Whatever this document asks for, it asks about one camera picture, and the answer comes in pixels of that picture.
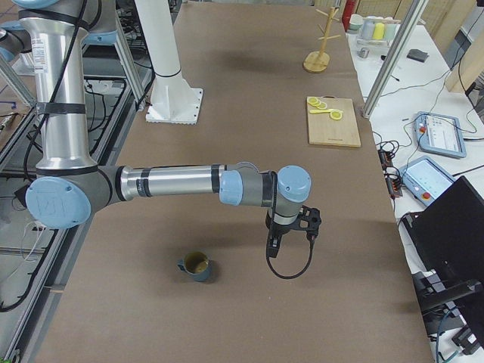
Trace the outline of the blue cup yellow inside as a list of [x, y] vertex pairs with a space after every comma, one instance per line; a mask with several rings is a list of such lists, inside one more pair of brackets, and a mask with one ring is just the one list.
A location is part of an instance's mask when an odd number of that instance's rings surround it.
[[186, 254], [177, 261], [177, 266], [197, 282], [207, 281], [212, 271], [210, 259], [206, 254], [199, 251]]

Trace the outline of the wooden cup storage rack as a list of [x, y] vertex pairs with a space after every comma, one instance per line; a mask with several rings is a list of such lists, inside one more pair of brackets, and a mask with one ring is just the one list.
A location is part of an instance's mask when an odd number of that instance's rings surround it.
[[320, 9], [316, 9], [316, 11], [326, 17], [326, 24], [324, 26], [318, 25], [321, 31], [321, 37], [318, 38], [320, 42], [319, 49], [310, 52], [302, 63], [303, 69], [309, 73], [322, 73], [327, 69], [330, 63], [330, 55], [326, 52], [327, 42], [330, 39], [340, 37], [340, 35], [332, 36], [330, 34], [332, 24], [334, 22], [340, 22], [340, 19], [337, 18], [339, 7], [332, 6], [328, 12]]

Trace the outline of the yellow cup on tray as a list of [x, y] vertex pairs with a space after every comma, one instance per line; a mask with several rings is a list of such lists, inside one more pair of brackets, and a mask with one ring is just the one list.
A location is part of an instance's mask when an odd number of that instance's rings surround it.
[[372, 34], [373, 40], [383, 40], [385, 33], [385, 24], [384, 23], [375, 23], [374, 24], [374, 32]]

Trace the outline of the grey cup on tray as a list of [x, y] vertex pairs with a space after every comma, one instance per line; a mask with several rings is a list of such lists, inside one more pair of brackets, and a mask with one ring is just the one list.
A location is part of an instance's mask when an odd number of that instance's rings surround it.
[[361, 37], [366, 40], [373, 39], [374, 27], [374, 21], [369, 19], [365, 20], [361, 30]]

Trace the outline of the bamboo cutting board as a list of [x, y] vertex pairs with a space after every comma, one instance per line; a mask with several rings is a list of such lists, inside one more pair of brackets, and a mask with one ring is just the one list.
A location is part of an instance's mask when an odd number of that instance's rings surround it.
[[361, 147], [354, 106], [350, 98], [307, 96], [306, 100], [308, 97], [317, 97], [327, 104], [327, 109], [338, 109], [343, 112], [341, 120], [331, 119], [329, 113], [310, 114], [309, 111], [316, 108], [306, 102], [310, 144], [334, 147]]

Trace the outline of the lemon slice single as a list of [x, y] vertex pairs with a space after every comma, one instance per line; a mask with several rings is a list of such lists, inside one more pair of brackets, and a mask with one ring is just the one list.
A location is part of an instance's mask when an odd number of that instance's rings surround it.
[[343, 112], [338, 109], [332, 109], [329, 114], [330, 118], [333, 120], [341, 120], [343, 118]]

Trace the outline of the yellow toy knife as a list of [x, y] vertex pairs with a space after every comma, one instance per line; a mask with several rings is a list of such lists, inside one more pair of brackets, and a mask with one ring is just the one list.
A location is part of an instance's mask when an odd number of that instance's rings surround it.
[[327, 109], [327, 110], [316, 110], [316, 109], [313, 109], [313, 110], [310, 110], [309, 113], [310, 114], [318, 114], [318, 113], [333, 113], [334, 110], [333, 109]]

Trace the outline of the lemon slice stack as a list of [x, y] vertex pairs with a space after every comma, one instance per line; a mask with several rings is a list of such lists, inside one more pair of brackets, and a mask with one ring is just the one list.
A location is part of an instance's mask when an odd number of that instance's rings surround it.
[[319, 109], [319, 110], [327, 109], [327, 104], [317, 97], [308, 97], [306, 101], [307, 101], [307, 104], [315, 107], [316, 109]]

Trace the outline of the blue teach pendant near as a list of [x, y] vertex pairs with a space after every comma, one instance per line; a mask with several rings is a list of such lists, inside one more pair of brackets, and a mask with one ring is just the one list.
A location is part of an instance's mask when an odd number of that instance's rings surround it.
[[430, 157], [420, 157], [399, 171], [403, 185], [424, 206], [429, 206], [455, 182], [455, 177]]

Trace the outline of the blue teach pendant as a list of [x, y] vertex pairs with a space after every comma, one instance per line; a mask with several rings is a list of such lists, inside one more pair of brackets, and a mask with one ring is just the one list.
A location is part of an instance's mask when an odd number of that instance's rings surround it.
[[423, 151], [456, 159], [467, 156], [457, 117], [421, 111], [414, 119], [414, 130]]
[[424, 206], [429, 206], [455, 182], [455, 177], [430, 157], [420, 157], [399, 171], [403, 185]]

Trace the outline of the black monitor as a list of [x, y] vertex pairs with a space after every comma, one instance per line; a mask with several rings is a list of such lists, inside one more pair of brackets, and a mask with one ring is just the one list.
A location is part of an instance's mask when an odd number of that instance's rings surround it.
[[428, 275], [413, 274], [427, 333], [457, 329], [463, 354], [483, 346], [483, 198], [463, 176], [402, 223]]

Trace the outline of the blue teach pendant far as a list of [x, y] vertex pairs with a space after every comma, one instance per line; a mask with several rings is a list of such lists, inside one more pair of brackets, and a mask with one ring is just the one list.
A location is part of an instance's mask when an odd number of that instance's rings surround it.
[[467, 156], [457, 117], [421, 111], [414, 119], [414, 130], [423, 151], [456, 159]]

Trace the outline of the small metal cylinder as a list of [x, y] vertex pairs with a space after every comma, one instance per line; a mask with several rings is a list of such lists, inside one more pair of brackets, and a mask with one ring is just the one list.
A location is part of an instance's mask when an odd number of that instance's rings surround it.
[[363, 47], [363, 48], [361, 48], [361, 49], [358, 50], [357, 55], [361, 59], [366, 59], [368, 57], [369, 53], [370, 53], [370, 49], [369, 48], [366, 48], [366, 47]]

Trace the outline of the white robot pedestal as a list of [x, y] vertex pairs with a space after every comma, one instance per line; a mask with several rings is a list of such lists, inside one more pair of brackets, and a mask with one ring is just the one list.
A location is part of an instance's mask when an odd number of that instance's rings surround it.
[[167, 1], [135, 3], [155, 79], [146, 120], [150, 123], [197, 123], [203, 98], [182, 75], [172, 17]]

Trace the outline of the aluminium frame post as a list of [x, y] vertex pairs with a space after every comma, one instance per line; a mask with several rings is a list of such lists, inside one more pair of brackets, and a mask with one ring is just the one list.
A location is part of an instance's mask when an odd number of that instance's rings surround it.
[[386, 55], [386, 60], [383, 62], [379, 73], [371, 87], [370, 93], [366, 99], [365, 105], [361, 110], [361, 114], [365, 119], [370, 119], [371, 114], [377, 106], [377, 103], [383, 93], [386, 84], [388, 83], [393, 70], [398, 63], [399, 58], [404, 51], [411, 34], [414, 31], [425, 7], [428, 4], [428, 0], [414, 0], [405, 15], [403, 22], [401, 23], [396, 37], [389, 48], [389, 52]]

